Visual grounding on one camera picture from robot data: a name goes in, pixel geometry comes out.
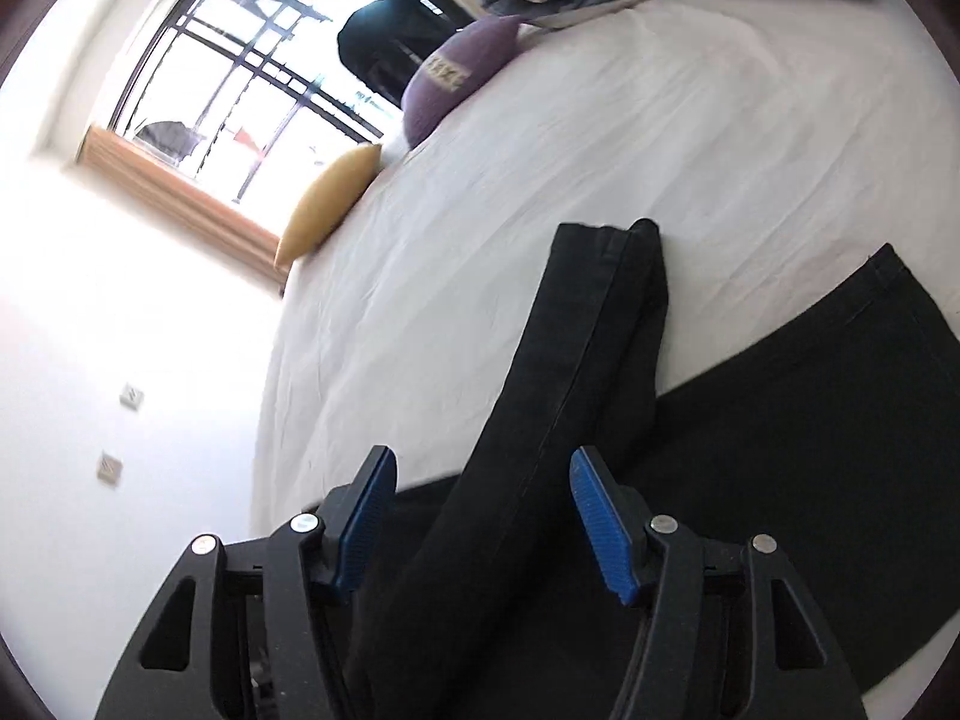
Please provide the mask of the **black denim pants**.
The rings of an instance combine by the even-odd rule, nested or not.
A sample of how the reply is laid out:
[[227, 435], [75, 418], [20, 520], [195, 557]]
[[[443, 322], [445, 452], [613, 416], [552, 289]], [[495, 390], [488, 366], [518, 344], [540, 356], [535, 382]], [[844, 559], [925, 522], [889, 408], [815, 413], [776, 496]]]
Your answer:
[[706, 538], [776, 538], [861, 688], [958, 610], [958, 343], [891, 247], [669, 394], [659, 229], [565, 224], [503, 390], [452, 479], [405, 491], [356, 612], [363, 718], [599, 718], [643, 628], [569, 489], [590, 445]]

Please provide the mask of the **left beige curtain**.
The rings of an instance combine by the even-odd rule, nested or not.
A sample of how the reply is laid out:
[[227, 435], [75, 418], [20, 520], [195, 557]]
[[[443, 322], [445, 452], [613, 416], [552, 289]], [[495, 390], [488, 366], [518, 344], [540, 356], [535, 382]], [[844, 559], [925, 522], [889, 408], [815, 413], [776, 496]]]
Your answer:
[[278, 245], [275, 234], [184, 181], [143, 149], [92, 125], [78, 149], [76, 162], [220, 254], [285, 289], [288, 271], [274, 267]]

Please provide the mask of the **yellow pillow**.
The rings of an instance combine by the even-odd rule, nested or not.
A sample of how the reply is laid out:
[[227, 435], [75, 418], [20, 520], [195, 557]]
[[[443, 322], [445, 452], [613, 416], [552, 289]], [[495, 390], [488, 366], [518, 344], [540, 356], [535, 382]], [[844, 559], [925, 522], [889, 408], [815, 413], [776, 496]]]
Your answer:
[[374, 181], [379, 161], [381, 145], [359, 146], [343, 153], [309, 185], [278, 241], [277, 270], [309, 254], [335, 231]]

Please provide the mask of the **white bed sheet mattress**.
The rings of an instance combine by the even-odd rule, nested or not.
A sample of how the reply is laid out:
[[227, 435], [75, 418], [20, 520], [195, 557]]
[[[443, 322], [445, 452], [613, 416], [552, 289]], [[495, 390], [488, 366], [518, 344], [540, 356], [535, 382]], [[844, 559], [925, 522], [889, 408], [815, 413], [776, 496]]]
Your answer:
[[[797, 319], [884, 247], [958, 343], [957, 82], [890, 4], [651, 0], [529, 37], [293, 266], [254, 525], [348, 483], [384, 444], [402, 489], [379, 556], [398, 498], [466, 468], [558, 227], [641, 220], [659, 229], [669, 294], [659, 394]], [[955, 717], [958, 610], [857, 687], [866, 718]]]

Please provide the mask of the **purple patterned pillow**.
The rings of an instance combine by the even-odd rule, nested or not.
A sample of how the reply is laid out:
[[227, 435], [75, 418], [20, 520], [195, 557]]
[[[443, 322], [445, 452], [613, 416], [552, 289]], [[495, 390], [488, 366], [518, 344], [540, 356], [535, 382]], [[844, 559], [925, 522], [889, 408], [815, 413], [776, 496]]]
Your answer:
[[517, 16], [483, 16], [449, 37], [418, 67], [402, 96], [402, 125], [410, 148], [423, 143], [516, 57], [519, 29]]

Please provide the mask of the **dark clothes on chair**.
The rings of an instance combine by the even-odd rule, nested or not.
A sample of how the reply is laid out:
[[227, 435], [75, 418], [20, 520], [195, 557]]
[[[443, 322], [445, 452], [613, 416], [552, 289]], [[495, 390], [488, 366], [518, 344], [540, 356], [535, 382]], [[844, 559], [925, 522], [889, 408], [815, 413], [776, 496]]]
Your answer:
[[337, 34], [343, 66], [395, 107], [420, 65], [455, 34], [455, 24], [423, 0], [374, 0]]

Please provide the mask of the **lower white wall socket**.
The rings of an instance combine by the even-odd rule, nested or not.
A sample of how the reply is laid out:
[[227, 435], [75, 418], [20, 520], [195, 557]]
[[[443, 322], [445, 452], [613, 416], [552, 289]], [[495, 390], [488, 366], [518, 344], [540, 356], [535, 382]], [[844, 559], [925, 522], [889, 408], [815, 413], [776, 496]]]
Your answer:
[[117, 486], [122, 481], [124, 464], [116, 457], [103, 452], [99, 455], [98, 466], [96, 466], [96, 478], [101, 483], [109, 486]]

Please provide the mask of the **white wall socket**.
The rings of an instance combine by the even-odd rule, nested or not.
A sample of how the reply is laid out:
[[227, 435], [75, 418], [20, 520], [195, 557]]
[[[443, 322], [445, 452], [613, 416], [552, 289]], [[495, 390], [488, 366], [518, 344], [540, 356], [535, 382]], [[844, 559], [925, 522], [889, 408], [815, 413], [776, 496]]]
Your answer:
[[96, 478], [101, 483], [109, 486], [117, 486], [122, 481], [124, 464], [116, 457], [103, 452], [99, 455], [98, 466], [96, 466]]
[[124, 408], [128, 408], [132, 411], [139, 411], [140, 406], [142, 406], [144, 396], [145, 394], [142, 392], [142, 390], [139, 390], [137, 387], [130, 387], [130, 385], [127, 385], [127, 387], [122, 390], [119, 400], [121, 400], [121, 405]]

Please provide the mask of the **upper white wall socket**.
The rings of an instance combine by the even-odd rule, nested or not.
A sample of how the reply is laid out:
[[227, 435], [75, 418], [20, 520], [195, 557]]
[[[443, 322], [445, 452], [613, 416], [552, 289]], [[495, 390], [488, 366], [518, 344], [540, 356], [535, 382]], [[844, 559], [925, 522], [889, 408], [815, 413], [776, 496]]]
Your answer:
[[119, 400], [121, 400], [121, 405], [124, 408], [128, 408], [132, 411], [139, 411], [140, 406], [142, 406], [144, 396], [145, 394], [142, 392], [142, 390], [139, 390], [137, 387], [130, 387], [130, 385], [127, 385], [127, 387], [122, 390]]

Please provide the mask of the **black window frame grille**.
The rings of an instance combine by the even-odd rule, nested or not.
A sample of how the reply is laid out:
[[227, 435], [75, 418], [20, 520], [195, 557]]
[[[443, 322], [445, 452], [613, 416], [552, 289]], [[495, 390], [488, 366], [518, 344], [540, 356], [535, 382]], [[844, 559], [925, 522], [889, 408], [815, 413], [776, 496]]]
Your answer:
[[[215, 199], [252, 218], [277, 211], [348, 149], [392, 137], [400, 107], [340, 62], [337, 34], [374, 0], [178, 0], [110, 116]], [[455, 29], [455, 0], [423, 0]]]

